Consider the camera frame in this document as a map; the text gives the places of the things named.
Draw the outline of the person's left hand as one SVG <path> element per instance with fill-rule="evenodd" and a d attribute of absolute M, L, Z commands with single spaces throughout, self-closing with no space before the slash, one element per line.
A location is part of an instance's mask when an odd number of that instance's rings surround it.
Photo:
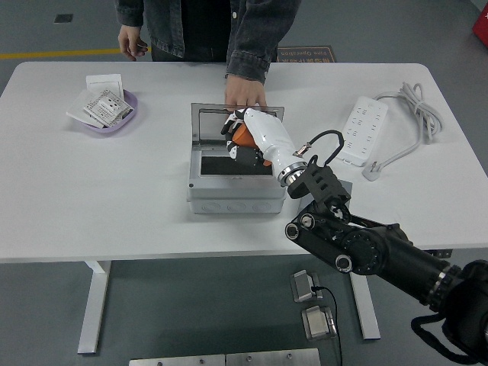
<path fill-rule="evenodd" d="M 265 87 L 260 81 L 244 79 L 241 76 L 226 76 L 224 103 L 229 107 L 267 106 Z"/>

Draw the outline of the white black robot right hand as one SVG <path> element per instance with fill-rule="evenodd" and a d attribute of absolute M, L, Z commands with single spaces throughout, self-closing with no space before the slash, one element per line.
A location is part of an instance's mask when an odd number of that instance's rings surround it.
<path fill-rule="evenodd" d="M 296 155 L 297 149 L 281 120 L 268 113 L 253 108 L 236 110 L 227 118 L 221 134 L 232 159 L 244 165 L 271 166 L 281 185 L 307 167 Z"/>

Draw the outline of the person's right hand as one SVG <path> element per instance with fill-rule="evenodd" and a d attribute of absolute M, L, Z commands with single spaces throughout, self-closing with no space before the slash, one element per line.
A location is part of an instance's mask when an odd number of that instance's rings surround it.
<path fill-rule="evenodd" d="M 136 61 L 149 51 L 148 45 L 140 38 L 141 27 L 122 25 L 118 34 L 120 52 L 130 61 Z"/>

